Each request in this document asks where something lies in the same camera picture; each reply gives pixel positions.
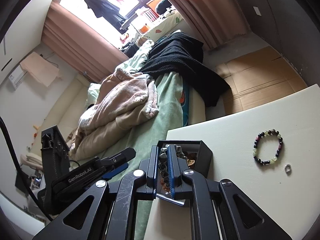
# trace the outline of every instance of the green bedsheet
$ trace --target green bedsheet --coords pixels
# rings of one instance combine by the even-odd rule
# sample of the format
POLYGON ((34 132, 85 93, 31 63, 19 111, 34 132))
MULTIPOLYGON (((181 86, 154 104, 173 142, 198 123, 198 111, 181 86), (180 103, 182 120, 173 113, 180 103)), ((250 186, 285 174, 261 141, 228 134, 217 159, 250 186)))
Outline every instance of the green bedsheet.
MULTIPOLYGON (((160 76, 156 80, 158 93, 158 115, 130 130, 109 149, 99 154, 98 157, 112 156, 127 147, 134 148, 136 157, 129 161, 129 167, 115 176, 111 181, 120 180, 125 174, 139 167, 141 160, 150 157, 151 146, 156 145, 159 140, 165 140, 167 131, 182 127, 182 109, 180 97, 182 93, 182 78, 179 74, 171 72, 160 76)), ((150 214, 152 201, 139 201, 137 210, 135 240, 143 240, 150 214)))

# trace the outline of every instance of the pillow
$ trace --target pillow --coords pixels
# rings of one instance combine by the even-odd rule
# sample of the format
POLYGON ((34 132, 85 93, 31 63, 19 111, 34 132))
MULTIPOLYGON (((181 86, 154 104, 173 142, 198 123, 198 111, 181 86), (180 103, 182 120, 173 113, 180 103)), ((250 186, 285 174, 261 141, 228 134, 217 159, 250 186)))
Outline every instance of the pillow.
POLYGON ((88 106, 95 104, 99 95, 101 85, 96 83, 91 83, 88 89, 88 98, 84 104, 84 110, 87 110, 88 106))

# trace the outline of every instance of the black cable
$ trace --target black cable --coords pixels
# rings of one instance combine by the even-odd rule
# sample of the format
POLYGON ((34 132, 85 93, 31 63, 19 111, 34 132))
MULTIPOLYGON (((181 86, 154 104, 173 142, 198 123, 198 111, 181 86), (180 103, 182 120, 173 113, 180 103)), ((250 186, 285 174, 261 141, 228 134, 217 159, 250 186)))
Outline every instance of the black cable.
POLYGON ((59 68, 59 65, 57 63, 51 62, 50 60, 47 60, 46 58, 44 58, 46 61, 50 62, 51 64, 54 64, 57 66, 57 68, 59 68))
POLYGON ((73 162, 73 163, 76 163, 76 164, 78 164, 78 167, 80 167, 80 163, 79 162, 77 162, 77 161, 74 161, 74 160, 69 160, 70 162, 73 162))
POLYGON ((41 212, 47 217, 47 219, 49 219, 50 221, 52 221, 52 217, 50 217, 49 214, 48 214, 48 213, 44 210, 44 208, 40 205, 40 203, 39 203, 38 199, 36 198, 35 194, 33 194, 31 188, 28 186, 27 182, 26 182, 25 179, 23 178, 23 171, 22 171, 21 168, 20 168, 20 165, 19 165, 19 162, 18 162, 16 153, 15 153, 15 151, 14 151, 14 148, 13 148, 13 145, 12 145, 12 142, 11 142, 11 139, 10 139, 10 136, 9 136, 9 132, 8 132, 7 127, 5 126, 4 121, 2 120, 1 116, 0 116, 0 128, 1 128, 1 131, 2 131, 2 133, 3 133, 5 142, 7 143, 7 146, 8 146, 8 149, 9 149, 9 152, 10 152, 10 155, 11 155, 11 158, 12 158, 12 161, 13 161, 13 164, 14 164, 14 166, 16 167, 16 170, 17 170, 18 174, 20 175, 20 177, 21 177, 21 179, 22 179, 23 185, 25 186, 25 188, 27 189, 30 197, 31 197, 32 200, 36 203, 36 205, 37 205, 38 208, 41 210, 41 212))

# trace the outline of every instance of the bedding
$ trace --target bedding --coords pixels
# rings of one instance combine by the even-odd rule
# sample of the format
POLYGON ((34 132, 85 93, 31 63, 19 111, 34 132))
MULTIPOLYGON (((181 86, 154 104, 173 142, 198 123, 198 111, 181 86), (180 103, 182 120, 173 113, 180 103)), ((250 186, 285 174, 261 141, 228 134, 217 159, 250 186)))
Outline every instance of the bedding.
POLYGON ((91 83, 88 89, 88 98, 85 101, 84 110, 87 110, 88 107, 97 102, 101 85, 96 83, 91 83))
POLYGON ((156 42, 183 21, 183 17, 175 8, 169 9, 165 15, 165 18, 158 18, 158 24, 143 34, 142 38, 156 42))
POLYGON ((69 156, 76 161, 94 157, 158 111, 154 80, 148 74, 131 75, 118 66, 103 81, 96 105, 80 117, 69 156))
MULTIPOLYGON (((145 42, 143 46, 139 49, 140 55, 142 55, 142 51, 146 50, 143 56, 139 56, 139 53, 132 58, 132 61, 141 60, 142 63, 134 64, 128 60, 125 63, 122 63, 122 68, 126 71, 130 71, 131 73, 138 72, 143 66, 146 59, 148 59, 148 53, 152 47, 152 41, 145 42)), ((185 93, 183 94, 183 81, 181 76, 176 72, 165 73, 163 75, 159 75, 155 81, 155 85, 157 87, 157 105, 159 108, 159 113, 143 124, 138 126, 134 126, 126 135, 124 135, 118 142, 109 147, 107 150, 97 154, 100 158, 110 157, 119 151, 127 147, 132 147, 136 150, 136 157, 129 162, 129 167, 113 177, 111 181, 120 180, 125 174, 128 172, 134 171, 139 167, 140 161, 143 159, 147 159, 150 156, 150 151, 152 145, 157 144, 159 140, 165 140, 167 131, 175 128, 182 127, 185 124, 183 121, 183 114, 185 117, 188 117, 189 109, 187 106, 187 90, 188 85, 185 87, 185 93)), ((189 122, 196 123, 205 121, 205 115, 200 114, 197 115, 198 108, 202 108, 204 113, 204 103, 200 98, 199 94, 193 89, 190 88, 190 100, 192 102, 196 102, 196 106, 191 104, 191 118, 189 122)), ((80 163, 83 164, 89 159, 81 160, 80 163)), ((138 210, 137 210, 137 220, 136 220, 136 230, 135 230, 135 239, 143 240, 145 230, 148 223, 148 217, 151 210, 151 201, 139 201, 138 210)))
MULTIPOLYGON (((159 140, 165 140, 168 130, 182 127, 183 117, 180 97, 183 85, 181 76, 175 72, 166 73, 159 76, 155 84, 157 86, 159 108, 157 116, 148 122, 133 127, 117 143, 97 155, 100 158, 110 157, 127 147, 136 150, 137 155, 129 161, 129 167, 113 177, 111 181, 120 180, 125 174, 137 169, 141 160, 150 157, 152 145, 156 145, 159 140)), ((143 240, 144 238, 151 205, 152 201, 139 201, 135 240, 143 240)))

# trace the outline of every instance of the hanging clothes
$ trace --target hanging clothes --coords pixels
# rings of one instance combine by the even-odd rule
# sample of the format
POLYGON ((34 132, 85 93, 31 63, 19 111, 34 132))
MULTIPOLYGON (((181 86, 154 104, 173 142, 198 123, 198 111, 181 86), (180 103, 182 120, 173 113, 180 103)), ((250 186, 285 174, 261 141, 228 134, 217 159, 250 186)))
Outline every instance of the hanging clothes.
POLYGON ((127 20, 127 17, 122 16, 119 13, 120 8, 110 3, 108 0, 84 0, 88 6, 94 12, 97 18, 105 18, 113 27, 117 29, 121 34, 125 34, 128 29, 120 30, 120 27, 127 20))

